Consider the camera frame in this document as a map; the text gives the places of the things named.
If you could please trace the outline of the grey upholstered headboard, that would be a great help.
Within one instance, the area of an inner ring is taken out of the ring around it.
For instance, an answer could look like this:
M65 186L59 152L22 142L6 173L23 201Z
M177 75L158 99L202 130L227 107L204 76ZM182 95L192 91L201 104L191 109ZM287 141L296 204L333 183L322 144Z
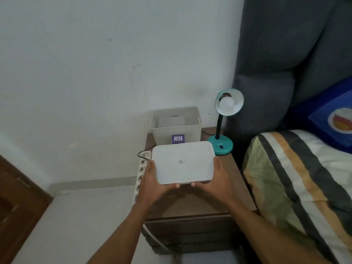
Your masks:
M259 133L286 129L286 114L352 77L352 0L244 0L232 88L244 106L226 121L241 166Z

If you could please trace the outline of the white plastic storage box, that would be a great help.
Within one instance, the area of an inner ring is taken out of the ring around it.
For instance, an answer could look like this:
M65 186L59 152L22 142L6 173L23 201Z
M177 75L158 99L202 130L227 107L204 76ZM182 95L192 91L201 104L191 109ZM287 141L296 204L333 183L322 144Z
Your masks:
M202 120L196 106L161 109L152 113L150 128L156 145L169 145L173 135L185 142L200 142Z

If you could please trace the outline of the brown wooden door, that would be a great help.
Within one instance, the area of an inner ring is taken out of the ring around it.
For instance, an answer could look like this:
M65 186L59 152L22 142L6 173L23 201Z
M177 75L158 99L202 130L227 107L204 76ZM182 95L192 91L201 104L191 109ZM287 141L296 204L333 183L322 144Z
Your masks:
M11 264L52 200L0 155L0 264Z

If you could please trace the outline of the brown wooden nightstand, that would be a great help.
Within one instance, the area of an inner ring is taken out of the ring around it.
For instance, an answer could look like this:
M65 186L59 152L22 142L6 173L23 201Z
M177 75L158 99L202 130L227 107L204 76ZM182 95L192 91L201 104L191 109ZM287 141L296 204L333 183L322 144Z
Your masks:
M144 225L142 234L156 254L223 251L241 243L226 207L190 185L159 199Z

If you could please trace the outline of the teal desk lamp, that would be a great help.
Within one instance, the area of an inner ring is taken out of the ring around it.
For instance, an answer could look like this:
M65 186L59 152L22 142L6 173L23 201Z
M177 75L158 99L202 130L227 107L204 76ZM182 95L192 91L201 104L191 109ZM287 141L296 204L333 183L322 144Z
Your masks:
M244 95L238 89L223 90L217 94L215 109L218 112L216 132L209 136L215 155L228 155L233 150L233 142L225 135L225 123L229 116L236 115L244 105Z

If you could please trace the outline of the person's right hand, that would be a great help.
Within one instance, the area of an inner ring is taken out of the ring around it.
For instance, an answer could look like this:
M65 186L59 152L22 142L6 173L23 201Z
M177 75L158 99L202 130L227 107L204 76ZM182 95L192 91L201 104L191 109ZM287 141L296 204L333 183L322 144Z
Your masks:
M223 166L221 179L212 179L209 183L192 182L191 186L205 191L227 207L239 203L230 185L229 176Z

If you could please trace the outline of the striped pillow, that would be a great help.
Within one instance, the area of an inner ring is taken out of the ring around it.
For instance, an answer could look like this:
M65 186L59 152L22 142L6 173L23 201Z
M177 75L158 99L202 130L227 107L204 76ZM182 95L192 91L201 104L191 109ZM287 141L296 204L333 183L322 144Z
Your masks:
M255 136L243 174L259 213L333 264L352 264L352 154L302 130Z

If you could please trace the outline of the person's left hand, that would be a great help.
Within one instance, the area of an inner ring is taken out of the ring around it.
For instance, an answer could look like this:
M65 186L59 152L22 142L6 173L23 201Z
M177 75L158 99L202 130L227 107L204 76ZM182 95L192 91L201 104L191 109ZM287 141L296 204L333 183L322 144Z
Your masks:
M140 189L136 200L136 204L149 209L164 194L178 188L180 188L180 184L177 184L177 183L162 185L157 181L157 179L156 180L148 179L147 167L146 167L145 173L140 182Z

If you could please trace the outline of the blue printed pillow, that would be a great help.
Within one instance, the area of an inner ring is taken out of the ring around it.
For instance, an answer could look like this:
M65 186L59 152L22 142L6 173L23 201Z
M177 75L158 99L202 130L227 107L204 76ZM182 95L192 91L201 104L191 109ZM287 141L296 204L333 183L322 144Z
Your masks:
M352 76L291 107L287 118L291 128L306 130L352 154Z

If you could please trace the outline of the person's right forearm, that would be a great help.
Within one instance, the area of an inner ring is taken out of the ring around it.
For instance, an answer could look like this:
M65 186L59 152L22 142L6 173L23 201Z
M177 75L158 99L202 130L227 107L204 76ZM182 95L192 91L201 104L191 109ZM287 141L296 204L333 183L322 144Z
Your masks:
M239 199L222 200L262 264L332 264L250 211Z

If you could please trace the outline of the person's left forearm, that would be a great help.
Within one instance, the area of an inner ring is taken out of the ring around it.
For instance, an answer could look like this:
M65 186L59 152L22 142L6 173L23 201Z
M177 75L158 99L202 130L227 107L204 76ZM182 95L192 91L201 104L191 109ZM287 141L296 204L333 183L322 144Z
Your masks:
M151 206L150 202L137 201L126 219L86 264L131 264Z

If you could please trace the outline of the white power strip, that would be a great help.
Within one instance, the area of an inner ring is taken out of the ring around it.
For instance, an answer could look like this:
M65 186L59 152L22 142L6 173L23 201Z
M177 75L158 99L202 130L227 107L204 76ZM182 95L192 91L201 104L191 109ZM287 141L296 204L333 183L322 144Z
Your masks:
M139 189L140 189L140 182L145 173L147 164L152 158L152 151L141 151L137 154L137 156L139 158L139 166L138 166L138 173L137 173L137 178L136 178L135 187L134 187L132 205L136 203L136 200L139 194Z

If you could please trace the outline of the white plastic box lid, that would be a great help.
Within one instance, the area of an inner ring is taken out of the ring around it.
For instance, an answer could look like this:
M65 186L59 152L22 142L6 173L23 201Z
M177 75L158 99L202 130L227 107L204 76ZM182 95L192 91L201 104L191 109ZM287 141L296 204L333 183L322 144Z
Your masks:
M208 141L160 145L152 150L156 179L162 185L209 182L215 153Z

